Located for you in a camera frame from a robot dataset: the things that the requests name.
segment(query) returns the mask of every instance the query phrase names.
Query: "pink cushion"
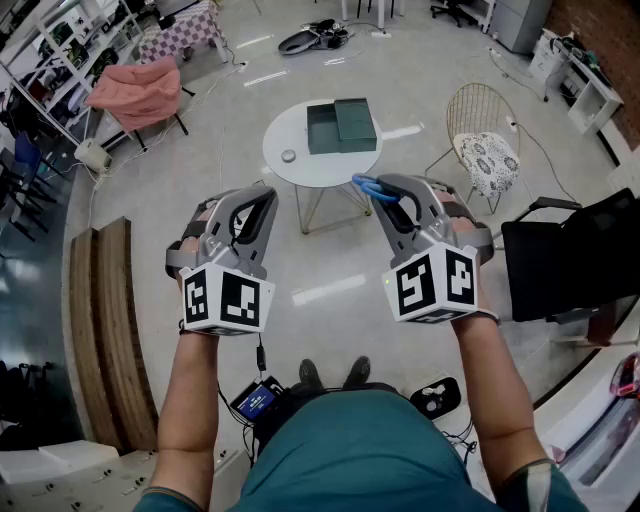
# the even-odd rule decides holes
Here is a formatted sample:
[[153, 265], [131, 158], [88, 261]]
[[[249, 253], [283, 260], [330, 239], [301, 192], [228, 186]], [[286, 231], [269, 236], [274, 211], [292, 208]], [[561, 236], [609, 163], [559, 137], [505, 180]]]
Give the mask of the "pink cushion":
[[180, 103], [180, 71], [171, 56], [140, 66], [107, 66], [85, 100], [131, 132], [171, 117]]

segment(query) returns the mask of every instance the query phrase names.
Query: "floor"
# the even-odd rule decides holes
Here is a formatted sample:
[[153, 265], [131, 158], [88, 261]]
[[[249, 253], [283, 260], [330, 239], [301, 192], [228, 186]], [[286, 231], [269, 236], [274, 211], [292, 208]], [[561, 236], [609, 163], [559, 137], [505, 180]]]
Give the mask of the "floor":
[[[405, 17], [387, 19], [391, 38], [373, 38], [373, 27], [352, 27], [357, 35], [335, 52], [281, 57], [277, 44], [305, 22], [339, 17], [335, 0], [224, 0], [219, 17], [236, 60], [249, 61], [242, 73], [220, 80], [204, 104], [185, 115], [186, 137], [178, 127], [145, 156], [126, 164], [96, 192], [92, 224], [100, 228], [124, 215], [132, 221], [133, 281], [138, 327], [153, 397], [162, 406], [176, 348], [181, 316], [175, 283], [164, 274], [164, 251], [178, 238], [198, 202], [222, 190], [263, 179], [280, 199], [264, 265], [277, 284], [263, 335], [268, 371], [285, 385], [297, 381], [302, 358], [313, 359], [328, 386], [341, 384], [361, 354], [372, 360], [372, 380], [398, 388], [445, 371], [463, 383], [456, 340], [449, 325], [423, 326], [393, 321], [380, 285], [391, 250], [375, 217], [340, 229], [303, 236], [298, 228], [291, 185], [275, 176], [262, 156], [262, 138], [270, 122], [297, 103], [316, 98], [366, 97], [384, 132], [384, 146], [372, 175], [420, 174], [449, 148], [445, 129], [448, 99], [467, 82], [486, 83], [504, 95], [517, 119], [548, 152], [565, 187], [581, 202], [609, 194], [613, 164], [595, 140], [577, 132], [562, 98], [550, 91], [542, 103], [531, 91], [504, 78], [490, 61], [487, 47], [498, 48], [479, 30], [456, 28], [448, 19], [431, 19], [428, 3], [409, 0]], [[375, 9], [351, 21], [375, 23]], [[247, 41], [272, 36], [254, 44]], [[345, 57], [340, 65], [325, 61]], [[526, 62], [507, 55], [516, 69]], [[182, 66], [182, 80], [196, 100], [233, 67], [217, 53], [197, 49]], [[286, 74], [244, 86], [281, 71]], [[188, 109], [189, 98], [183, 98]], [[146, 132], [147, 144], [163, 127]], [[138, 151], [127, 142], [115, 151], [117, 168]], [[502, 198], [495, 215], [475, 196], [470, 207], [492, 228], [512, 219], [540, 195], [564, 197], [544, 154], [525, 134], [521, 139], [521, 179]], [[430, 175], [469, 191], [464, 169], [449, 156]], [[323, 223], [353, 214], [352, 205], [328, 192], [316, 214]], [[540, 219], [557, 219], [556, 213]], [[498, 253], [484, 267], [482, 280], [494, 309], [508, 315], [504, 258]], [[301, 295], [313, 290], [314, 293]], [[503, 333], [532, 397], [558, 382], [589, 349], [550, 343], [544, 322], [505, 322]], [[235, 396], [257, 374], [256, 336], [223, 339], [220, 384]], [[230, 416], [221, 417], [220, 438], [240, 442]]]
[[[38, 144], [45, 149], [50, 147], [46, 140], [39, 140]], [[45, 154], [61, 170], [72, 160], [71, 147], [64, 141], [52, 153], [46, 149]], [[69, 381], [61, 321], [60, 268], [73, 170], [68, 175], [69, 181], [48, 171], [41, 175], [50, 178], [55, 190], [46, 191], [58, 201], [58, 204], [41, 202], [45, 211], [40, 218], [49, 232], [44, 233], [28, 219], [21, 218], [35, 242], [12, 226], [0, 234], [0, 252], [6, 257], [0, 259], [0, 359], [8, 368], [21, 363], [41, 368], [46, 362], [52, 363], [53, 367], [46, 371], [46, 425], [39, 425], [41, 430], [34, 430], [37, 439], [31, 439], [46, 445], [82, 439], [83, 431]], [[41, 375], [40, 369], [32, 374], [32, 386], [33, 376]]]

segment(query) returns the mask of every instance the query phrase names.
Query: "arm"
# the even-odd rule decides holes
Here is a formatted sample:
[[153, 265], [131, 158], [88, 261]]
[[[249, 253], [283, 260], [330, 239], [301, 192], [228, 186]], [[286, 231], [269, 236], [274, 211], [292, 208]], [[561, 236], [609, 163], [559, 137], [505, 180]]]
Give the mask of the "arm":
[[[490, 309], [481, 289], [481, 308]], [[496, 323], [489, 318], [452, 322], [460, 343], [471, 417], [494, 492], [515, 471], [547, 455], [533, 429], [533, 405]]]
[[[210, 212], [204, 212], [206, 220]], [[187, 238], [183, 250], [196, 251]], [[182, 279], [176, 275], [180, 290]], [[165, 487], [208, 510], [213, 483], [213, 448], [218, 434], [218, 337], [180, 336], [167, 397], [158, 425], [158, 462], [152, 487]]]

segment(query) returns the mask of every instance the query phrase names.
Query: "black shoe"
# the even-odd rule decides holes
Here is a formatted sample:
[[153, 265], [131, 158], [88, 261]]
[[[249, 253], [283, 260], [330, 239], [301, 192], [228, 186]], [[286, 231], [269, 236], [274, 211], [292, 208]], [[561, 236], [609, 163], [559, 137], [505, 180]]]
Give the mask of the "black shoe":
[[320, 375], [318, 374], [318, 369], [311, 359], [302, 360], [300, 363], [300, 369], [298, 370], [298, 375], [300, 376], [300, 382], [302, 384], [307, 384], [309, 387], [314, 389], [324, 389], [322, 381], [320, 380]]
[[367, 356], [360, 356], [358, 359], [356, 359], [356, 362], [353, 363], [351, 371], [347, 376], [347, 380], [344, 381], [342, 389], [362, 386], [365, 382], [367, 382], [370, 374], [371, 361]]

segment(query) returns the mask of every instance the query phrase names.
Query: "wire chair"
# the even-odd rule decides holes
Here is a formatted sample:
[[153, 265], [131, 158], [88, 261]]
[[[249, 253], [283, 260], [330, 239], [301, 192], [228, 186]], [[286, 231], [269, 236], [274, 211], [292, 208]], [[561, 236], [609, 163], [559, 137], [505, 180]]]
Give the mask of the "wire chair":
[[[511, 149], [520, 156], [520, 130], [518, 129], [516, 116], [507, 101], [495, 90], [485, 84], [470, 83], [460, 87], [449, 100], [447, 106], [447, 133], [451, 148], [424, 171], [425, 176], [429, 169], [455, 151], [458, 161], [469, 172], [462, 160], [462, 155], [453, 144], [456, 135], [465, 133], [492, 132], [500, 135], [509, 144]], [[471, 187], [467, 202], [475, 188]], [[487, 197], [491, 213], [495, 213], [502, 194], [494, 206]]]

